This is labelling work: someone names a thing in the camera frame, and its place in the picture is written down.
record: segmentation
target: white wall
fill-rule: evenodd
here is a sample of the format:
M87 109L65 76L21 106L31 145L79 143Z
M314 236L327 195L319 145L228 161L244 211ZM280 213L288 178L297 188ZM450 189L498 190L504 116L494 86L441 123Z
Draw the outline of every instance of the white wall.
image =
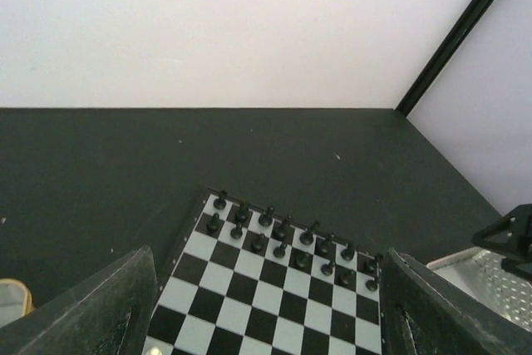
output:
M0 0L0 106L394 107L470 0Z
M495 0L410 120L499 212L532 203L532 0Z

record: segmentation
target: chessboard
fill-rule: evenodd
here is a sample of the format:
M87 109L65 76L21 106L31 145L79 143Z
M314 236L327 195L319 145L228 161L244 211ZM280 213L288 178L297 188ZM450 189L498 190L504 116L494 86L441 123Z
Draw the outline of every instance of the chessboard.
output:
M206 190L144 353L384 355L379 258L319 228Z

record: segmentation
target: white square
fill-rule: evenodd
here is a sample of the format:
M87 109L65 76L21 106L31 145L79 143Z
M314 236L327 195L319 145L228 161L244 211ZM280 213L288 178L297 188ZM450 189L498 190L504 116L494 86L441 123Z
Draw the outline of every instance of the white square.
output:
M224 222L224 225L219 232L218 240L222 243L232 245L237 249L241 249L248 230L246 228L242 228L242 237L240 239L233 239L231 237L231 230L233 230L234 226L235 224L232 222Z
M205 207L203 208L203 212L207 215L214 215L216 213L219 214L220 219L227 220L227 217L229 216L229 212L231 211L231 207L233 206L233 203L231 201L226 200L225 202L227 205L223 210L217 210L214 207L214 201L218 198L217 195L210 195L207 199L207 202L205 203Z
M356 317L357 293L335 284L332 287L332 309Z
M253 355L270 355L272 353L271 345L262 343L254 338L244 336L242 346L239 353L247 353Z
M375 291L368 290L366 287L366 282L368 280L372 280L372 277L357 272L357 293L366 298L372 299L373 301L379 302L379 289Z
M329 337L329 353L334 355L356 355L357 347L354 344Z
M185 252L208 261L213 254L216 239L200 232L192 232L185 246Z
M355 344L357 347L362 347L380 355L382 353L381 327L364 319L357 319Z
M344 258L342 258L342 251L346 248L347 246L345 245L336 245L336 264L345 266L348 269L357 270L357 252L355 251L355 255L352 257L352 260L346 261Z
M273 336L273 346L287 353L301 353L303 331L304 326L302 324L294 323L285 318L278 318Z
M283 290L270 283L259 280L253 300L253 306L273 315L279 315L281 301L283 300Z
M205 355L209 349L213 331L212 323L187 315L175 341L175 347L189 353Z
M290 253L292 251L292 247L287 245L285 250L285 255L282 258L276 258L275 255L273 255L273 250L281 245L280 241L277 241L276 239L270 239L268 242L268 247L266 248L266 259L269 259L270 261L275 262L276 264L281 264L284 266L288 266L290 263Z
M260 272L263 269L264 258L250 253L249 251L240 251L239 258L236 261L234 270L239 274L244 274L253 279L260 277Z
M260 213L253 211L249 220L248 230L251 230L252 232L258 234L264 233L266 237L272 237L273 224L275 223L275 220L272 221L272 224L270 226L262 226L259 223L259 218Z
M224 266L209 262L203 277L199 282L200 287L208 288L210 291L225 295L231 283L233 277L233 271L225 268Z
M299 297L307 298L310 289L310 274L306 274L297 269L286 269L286 279L284 280L285 291L296 294Z
M171 277L160 295L159 304L181 313L188 313L198 286Z
M324 334L331 333L331 319L333 310L322 303L317 303L309 299L307 301L307 312L305 313L305 326L313 328Z
M173 345L148 336L146 337L146 341L144 341L144 349L142 350L142 353L148 353L153 347L157 347L162 355L172 355L172 351L174 351Z
M314 254L314 249L316 248L316 238L319 236L317 234L314 235L314 241L309 244L305 245L301 243L301 240L299 237L301 236L301 233L303 233L304 230L300 228L293 228L293 240L292 240L292 247L295 249L301 249L302 251L306 251L310 254Z
M224 298L216 325L237 334L244 334L248 326L251 307L246 303Z
M332 271L332 274L329 276L326 276L322 272L322 266L325 264L328 264L329 262L330 261L328 259L314 255L313 256L313 267L312 267L312 271L310 274L317 279L323 280L324 282L334 284L334 270Z

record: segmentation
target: black table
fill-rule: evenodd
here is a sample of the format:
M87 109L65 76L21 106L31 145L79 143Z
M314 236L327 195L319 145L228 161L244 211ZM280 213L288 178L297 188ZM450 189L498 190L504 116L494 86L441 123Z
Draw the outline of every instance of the black table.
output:
M0 111L0 277L37 306L148 244L202 185L426 263L497 212L390 110Z

